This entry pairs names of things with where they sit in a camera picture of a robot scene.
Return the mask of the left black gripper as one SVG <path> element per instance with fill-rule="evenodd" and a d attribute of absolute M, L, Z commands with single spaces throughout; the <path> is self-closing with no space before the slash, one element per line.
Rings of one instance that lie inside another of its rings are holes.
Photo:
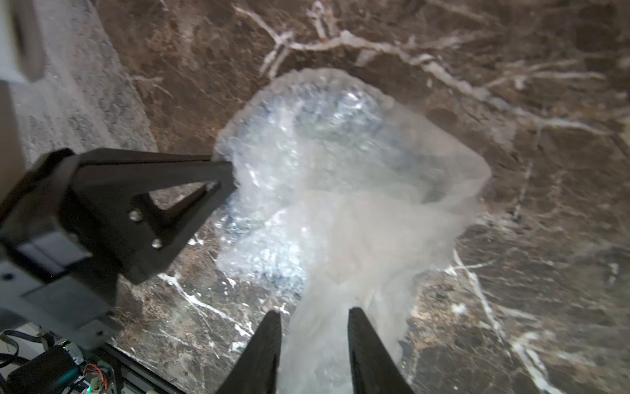
<path fill-rule="evenodd" d="M 122 330 L 121 276 L 165 272 L 235 190 L 232 163 L 210 156 L 42 155 L 1 204 L 1 305 L 95 349 Z"/>

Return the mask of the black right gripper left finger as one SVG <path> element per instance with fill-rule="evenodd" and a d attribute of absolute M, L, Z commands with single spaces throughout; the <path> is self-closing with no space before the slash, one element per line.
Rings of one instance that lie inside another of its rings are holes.
<path fill-rule="evenodd" d="M 274 394 L 281 349 L 282 320 L 278 312 L 269 311 L 216 394 Z"/>

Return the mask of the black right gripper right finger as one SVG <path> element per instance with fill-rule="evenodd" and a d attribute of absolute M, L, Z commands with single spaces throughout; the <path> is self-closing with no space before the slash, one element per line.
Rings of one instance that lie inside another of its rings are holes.
<path fill-rule="evenodd" d="M 347 331 L 353 393 L 413 394 L 361 308 L 349 311 Z"/>

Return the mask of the bubble wrap sheet around orange plate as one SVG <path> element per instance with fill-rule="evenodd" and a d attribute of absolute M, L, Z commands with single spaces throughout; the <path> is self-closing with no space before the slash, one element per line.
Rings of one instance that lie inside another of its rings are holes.
<path fill-rule="evenodd" d="M 36 1 L 44 77 L 11 86 L 26 165 L 69 148 L 157 151 L 134 81 L 90 1 Z"/>

